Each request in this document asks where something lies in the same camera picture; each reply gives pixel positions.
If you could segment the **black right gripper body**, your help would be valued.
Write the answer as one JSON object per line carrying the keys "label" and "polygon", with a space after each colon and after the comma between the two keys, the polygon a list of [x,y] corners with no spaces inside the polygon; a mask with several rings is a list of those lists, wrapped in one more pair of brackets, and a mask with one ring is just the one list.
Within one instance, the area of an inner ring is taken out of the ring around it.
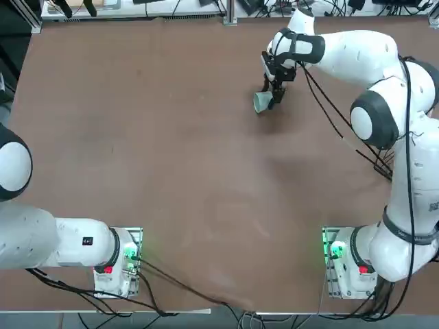
{"label": "black right gripper body", "polygon": [[275,82],[293,82],[296,78],[296,66],[285,68],[279,64],[274,65]]}

